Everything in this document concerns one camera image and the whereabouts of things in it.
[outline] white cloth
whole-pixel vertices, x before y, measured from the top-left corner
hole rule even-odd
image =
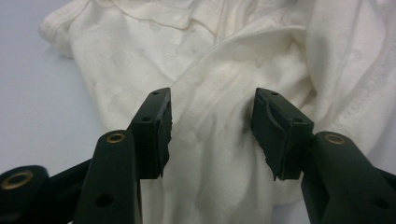
[[[76,60],[106,131],[171,87],[171,157],[142,182],[145,223],[268,223],[301,191],[273,182],[252,136],[255,89],[367,153],[395,109],[395,16],[392,0],[76,0],[40,34]]]

